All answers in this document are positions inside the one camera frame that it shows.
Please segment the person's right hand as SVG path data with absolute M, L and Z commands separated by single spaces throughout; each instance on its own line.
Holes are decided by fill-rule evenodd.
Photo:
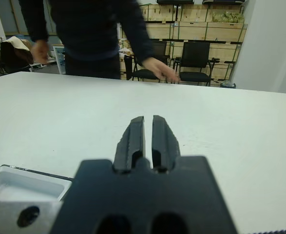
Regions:
M 32 55 L 36 62 L 48 64 L 49 45 L 45 40 L 37 40 L 32 47 Z

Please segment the person's left hand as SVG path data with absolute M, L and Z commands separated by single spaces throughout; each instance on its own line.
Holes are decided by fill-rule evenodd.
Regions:
M 170 82 L 179 82 L 178 74 L 169 66 L 155 58 L 147 58 L 142 62 L 142 65 L 147 70 L 151 71 L 158 79 L 166 77 Z

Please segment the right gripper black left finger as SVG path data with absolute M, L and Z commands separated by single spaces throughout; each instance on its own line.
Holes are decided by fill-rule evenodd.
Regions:
M 130 121 L 117 144 L 113 168 L 120 174 L 129 173 L 136 162 L 145 157 L 144 117 L 138 116 Z

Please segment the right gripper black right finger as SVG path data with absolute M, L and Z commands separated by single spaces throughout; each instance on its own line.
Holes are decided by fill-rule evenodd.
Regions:
M 165 118 L 153 116 L 152 160 L 153 169 L 158 173 L 170 172 L 181 157 L 179 143 Z

